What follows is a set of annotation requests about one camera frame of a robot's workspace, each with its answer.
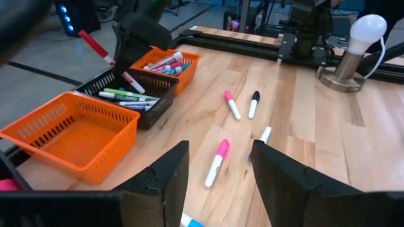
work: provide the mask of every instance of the gray floor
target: gray floor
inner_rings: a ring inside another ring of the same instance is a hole
[[[221,29],[224,11],[221,6],[222,1],[199,0],[197,3],[181,7],[178,16],[164,13],[161,24],[171,30],[195,14],[209,8],[209,4],[218,4],[179,27],[172,33],[172,36],[176,37],[180,32],[194,25]],[[230,5],[234,5],[234,2],[226,1],[226,6]],[[277,17],[281,18],[282,15],[274,15],[270,20],[276,20]],[[91,33],[91,36],[112,55],[116,39],[110,26],[110,23],[103,23],[102,29]],[[404,21],[401,21],[390,35],[388,45],[397,44],[403,35]],[[77,81],[86,81],[109,67],[84,41],[65,36],[57,18],[49,18],[42,33],[34,38],[12,61]],[[0,68],[0,95],[4,97],[0,99],[0,128],[72,88],[73,85],[55,79],[15,67],[3,66]],[[9,143],[0,140],[0,149],[4,150],[8,146]]]

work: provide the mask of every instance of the blue marker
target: blue marker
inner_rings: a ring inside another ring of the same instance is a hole
[[[195,221],[191,217],[189,217],[186,213],[182,213],[181,216],[181,225],[183,227],[204,227],[203,224]]]
[[[167,75],[170,75],[170,76],[178,76],[178,75],[180,75],[182,72],[184,72],[185,69],[187,69],[188,66],[190,66],[190,65],[191,65],[191,63],[187,63],[187,64],[185,64],[185,65],[176,67],[175,69],[171,69],[171,70],[165,71],[165,72],[163,72],[163,73],[165,73],[165,74],[167,74]]]

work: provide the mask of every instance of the metal lamp base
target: metal lamp base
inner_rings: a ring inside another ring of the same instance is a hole
[[[358,92],[362,89],[365,79],[359,73],[354,73],[350,79],[342,79],[335,76],[335,68],[324,68],[320,75],[319,80],[325,86],[342,92]]]

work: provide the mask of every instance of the marker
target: marker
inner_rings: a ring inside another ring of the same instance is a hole
[[[87,44],[95,51],[99,56],[101,56],[108,64],[112,67],[115,66],[115,61],[111,56],[108,55],[108,52],[100,46],[91,36],[87,34],[86,31],[82,30],[78,33],[80,37],[87,42]],[[139,93],[143,94],[145,89],[136,81],[134,80],[129,73],[123,72],[122,77]]]
[[[235,105],[235,102],[234,102],[234,100],[233,100],[233,96],[232,96],[232,94],[231,94],[229,91],[225,91],[225,98],[226,98],[226,100],[227,100],[227,103],[229,104],[230,109],[231,109],[232,112],[233,112],[234,117],[235,117],[237,120],[240,120],[240,119],[241,119],[241,115],[240,115],[239,109],[238,109],[237,106]]]
[[[156,98],[156,97],[140,95],[140,94],[136,94],[133,92],[120,91],[120,90],[111,89],[111,88],[104,88],[104,91],[113,93],[113,94],[117,94],[117,95],[126,95],[126,96],[138,97],[138,98],[146,98],[147,100],[159,100],[159,98]]]
[[[127,105],[125,106],[126,108],[130,108],[131,110],[136,110],[136,111],[149,111],[149,109],[152,108],[152,106],[138,106],[138,105]]]
[[[191,65],[191,63],[187,63],[187,64],[185,64],[183,66],[176,67],[175,69],[171,69],[170,71],[164,71],[163,73],[165,73],[167,75],[170,75],[170,76],[178,76],[182,72],[184,72],[185,69],[187,69],[189,65]]]
[[[183,227],[204,227],[203,224],[197,222],[195,219],[189,217],[186,213],[182,213],[181,225]]]
[[[230,143],[227,139],[224,139],[217,149],[215,159],[213,160],[212,166],[210,167],[208,177],[205,181],[205,187],[208,189],[212,187],[217,173],[219,172],[220,167],[222,166],[223,160],[226,158],[229,153]]]
[[[152,106],[156,104],[157,101],[143,101],[143,102],[117,102],[118,105],[128,106],[128,105],[138,105],[138,106]]]
[[[174,62],[174,63],[166,65],[166,66],[160,66],[156,69],[153,69],[152,71],[161,73],[161,72],[165,72],[165,71],[170,71],[171,69],[174,69],[179,66],[182,66],[181,62]]]
[[[253,119],[255,116],[255,110],[257,109],[257,104],[259,102],[259,92],[255,91],[252,95],[252,100],[250,104],[250,111],[248,111],[248,119]]]
[[[272,132],[272,128],[270,126],[268,126],[265,131],[263,132],[263,134],[261,135],[261,138],[259,138],[260,141],[263,141],[264,143],[268,142],[268,139],[270,138]],[[251,161],[251,153],[248,156],[248,160]]]
[[[131,101],[131,102],[146,101],[144,98],[132,97],[132,96],[126,96],[126,95],[117,95],[117,94],[113,94],[113,93],[105,92],[105,91],[100,91],[98,93],[98,95],[100,97],[114,98],[114,99],[122,100],[122,101]]]
[[[177,53],[173,54],[172,56],[168,56],[165,59],[154,63],[154,65],[152,65],[152,66],[145,66],[145,67],[143,67],[143,69],[153,70],[160,66],[169,65],[169,64],[172,64],[172,63],[174,63],[176,61],[180,61],[180,60],[182,60],[182,53],[177,52]]]
[[[14,183],[12,179],[0,180],[0,191],[17,191],[20,188]]]

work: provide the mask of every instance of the black basket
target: black basket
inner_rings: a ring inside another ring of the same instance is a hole
[[[174,100],[175,87],[179,81],[177,79],[157,76],[152,73],[135,69],[129,69],[127,72],[146,90],[144,95],[160,98],[158,102],[149,109],[149,111],[140,112],[141,116],[138,122],[138,127],[140,129],[148,130],[171,106],[172,101]],[[83,83],[74,90],[102,100],[111,101],[108,98],[99,97],[98,93],[103,91],[104,88],[117,90],[119,88],[124,88],[126,91],[138,93],[122,76],[116,76],[113,74],[111,69],[108,69],[93,79]]]

